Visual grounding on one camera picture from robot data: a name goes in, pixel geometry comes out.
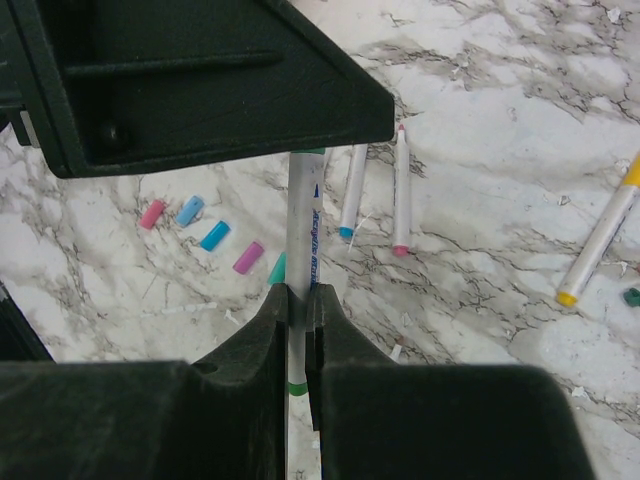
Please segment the pink marker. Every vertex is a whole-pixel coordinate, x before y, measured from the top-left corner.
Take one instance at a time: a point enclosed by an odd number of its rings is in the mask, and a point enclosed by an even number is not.
[[[256,260],[260,258],[260,256],[264,253],[264,248],[257,243],[253,242],[249,247],[244,251],[240,258],[233,266],[233,269],[241,275],[244,275],[249,271],[249,269],[256,263]]]
[[[162,215],[164,208],[164,203],[162,203],[160,200],[154,200],[147,211],[144,212],[144,215],[142,215],[142,217],[140,218],[138,225],[140,225],[142,228],[146,228],[147,230],[151,230],[160,215]]]
[[[405,140],[404,125],[398,128],[396,140],[393,254],[404,257],[409,254],[411,243],[411,172],[409,170],[409,146]]]

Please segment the white marker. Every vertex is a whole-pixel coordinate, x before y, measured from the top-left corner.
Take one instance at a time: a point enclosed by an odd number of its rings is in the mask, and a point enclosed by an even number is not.
[[[309,290],[318,279],[319,226],[324,189],[324,150],[292,153],[289,157],[287,263],[285,283],[289,303],[289,393],[307,392],[305,342]]]
[[[358,207],[362,196],[364,184],[364,166],[367,160],[368,145],[356,145],[353,147],[353,155],[349,163],[349,176],[347,177],[347,190],[344,193],[342,204],[342,217],[340,218],[340,236],[350,239],[353,237],[353,229],[358,218]]]
[[[631,165],[629,173],[622,180],[616,193],[613,194],[613,198],[598,220],[578,259],[564,277],[556,295],[558,303],[565,307],[573,307],[576,304],[602,256],[633,207],[640,193],[638,187],[640,187],[640,154]]]
[[[404,137],[404,125],[398,128],[396,141],[395,196],[393,218],[393,254],[403,257],[409,253],[411,242],[411,172],[409,145]]]

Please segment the pink marker tip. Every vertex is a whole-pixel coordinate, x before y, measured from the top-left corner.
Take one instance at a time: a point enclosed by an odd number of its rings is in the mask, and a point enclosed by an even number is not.
[[[393,247],[393,254],[396,257],[406,257],[407,255],[409,255],[409,247],[396,245],[395,247]]]

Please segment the light blue marker cap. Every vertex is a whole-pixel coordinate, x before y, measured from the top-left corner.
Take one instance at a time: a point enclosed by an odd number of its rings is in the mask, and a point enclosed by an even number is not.
[[[211,229],[207,236],[202,239],[200,246],[206,251],[211,252],[230,231],[231,227],[221,220]]]
[[[200,197],[194,195],[193,197],[191,197],[191,200],[185,203],[184,207],[182,207],[182,210],[180,210],[180,213],[176,217],[176,223],[181,227],[186,227],[187,225],[189,225],[189,223],[191,223],[193,217],[198,214],[202,207],[204,207],[204,202]]]
[[[353,228],[340,227],[340,236],[342,238],[351,238],[351,237],[353,237]]]
[[[273,285],[274,283],[284,283],[284,274],[287,269],[287,254],[282,252],[278,257],[278,261],[273,266],[273,270],[271,270],[271,274],[269,275],[269,280],[267,283],[269,285]]]

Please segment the marble countertop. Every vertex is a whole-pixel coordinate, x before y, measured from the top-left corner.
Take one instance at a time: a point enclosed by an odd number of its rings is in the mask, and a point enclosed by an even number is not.
[[[578,308],[553,298],[640,150],[640,4],[294,3],[393,92],[414,154],[413,253],[398,259],[391,144],[369,149],[351,250],[337,235],[350,149],[330,152],[321,271],[348,316],[385,352],[404,337],[401,362],[548,370],[599,478],[639,478],[640,310],[621,293],[640,284],[640,209]],[[0,139],[0,280],[56,360],[193,361],[257,311],[285,244],[285,155],[63,181]],[[202,217],[177,228],[193,194]],[[156,198],[168,214],[141,230]],[[221,219],[232,233],[209,254],[198,241]],[[255,239],[266,254],[236,274]],[[320,478],[304,403],[292,412],[292,476]]]

